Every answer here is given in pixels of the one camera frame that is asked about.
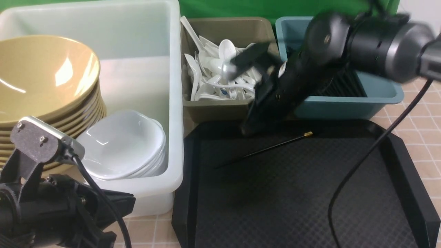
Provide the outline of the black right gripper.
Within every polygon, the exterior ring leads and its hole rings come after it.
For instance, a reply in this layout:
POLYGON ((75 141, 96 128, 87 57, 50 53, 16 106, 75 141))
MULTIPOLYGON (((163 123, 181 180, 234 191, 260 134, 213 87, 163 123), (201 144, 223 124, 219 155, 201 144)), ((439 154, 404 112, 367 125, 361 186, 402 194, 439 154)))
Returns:
MULTIPOLYGON (((229 61, 236 65, 257 60, 282 61, 269 52, 269 46, 269 41, 255 43, 229 61)), ((271 78, 260 79, 255 85, 255 97, 241 125, 242 134, 254 135, 283 121, 340 69, 341 48, 327 45, 306 46, 286 60, 279 71, 270 68, 271 78)))

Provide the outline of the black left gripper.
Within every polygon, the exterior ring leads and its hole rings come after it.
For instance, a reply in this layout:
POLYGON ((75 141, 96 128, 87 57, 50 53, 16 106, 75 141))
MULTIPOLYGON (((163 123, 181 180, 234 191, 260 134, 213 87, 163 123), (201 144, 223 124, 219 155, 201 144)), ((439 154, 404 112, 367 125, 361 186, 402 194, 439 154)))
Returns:
POLYGON ((18 203, 1 190, 1 247, 113 248, 117 235, 105 229, 123 221, 136 199, 129 193, 103 192, 119 218, 94 188, 67 175, 41 179, 33 201, 18 203))

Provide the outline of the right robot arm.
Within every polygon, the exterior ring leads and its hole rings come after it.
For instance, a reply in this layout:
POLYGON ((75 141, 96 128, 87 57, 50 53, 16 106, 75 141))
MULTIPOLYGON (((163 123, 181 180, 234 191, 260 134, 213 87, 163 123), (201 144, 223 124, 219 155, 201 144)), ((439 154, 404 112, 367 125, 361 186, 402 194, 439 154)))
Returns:
POLYGON ((287 61, 269 53, 270 44, 257 42, 222 66, 227 81, 251 68, 262 76, 241 127, 244 135, 281 122, 346 67, 402 84, 416 77, 440 81, 440 37, 407 14, 319 13, 287 61))

